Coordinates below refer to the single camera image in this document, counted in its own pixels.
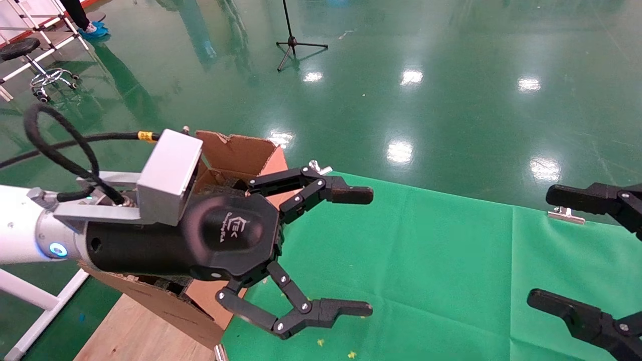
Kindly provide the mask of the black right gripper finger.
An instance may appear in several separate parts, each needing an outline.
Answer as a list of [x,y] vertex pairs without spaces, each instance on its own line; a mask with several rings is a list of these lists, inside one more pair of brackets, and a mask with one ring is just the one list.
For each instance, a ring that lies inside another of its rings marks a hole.
[[546,290],[530,290],[527,304],[564,320],[571,336],[616,360],[641,360],[641,312],[613,318],[600,308]]
[[610,215],[641,240],[641,184],[615,187],[593,183],[585,189],[552,185],[545,200],[552,206],[595,215]]

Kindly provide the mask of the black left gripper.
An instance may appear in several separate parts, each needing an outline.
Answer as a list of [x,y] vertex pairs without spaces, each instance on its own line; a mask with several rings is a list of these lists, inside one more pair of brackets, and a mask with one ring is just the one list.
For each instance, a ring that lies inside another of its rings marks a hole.
[[[331,328],[342,315],[371,316],[372,306],[364,301],[310,301],[274,260],[280,254],[280,220],[291,224],[321,201],[370,204],[374,190],[352,187],[343,177],[320,174],[312,167],[250,179],[248,190],[260,195],[198,196],[176,226],[89,222],[87,264],[112,273],[231,280],[218,291],[216,301],[280,339],[306,327]],[[264,198],[289,192],[296,194],[283,201],[279,211]],[[237,281],[261,281],[267,274],[293,306],[282,317],[239,297],[242,287]]]

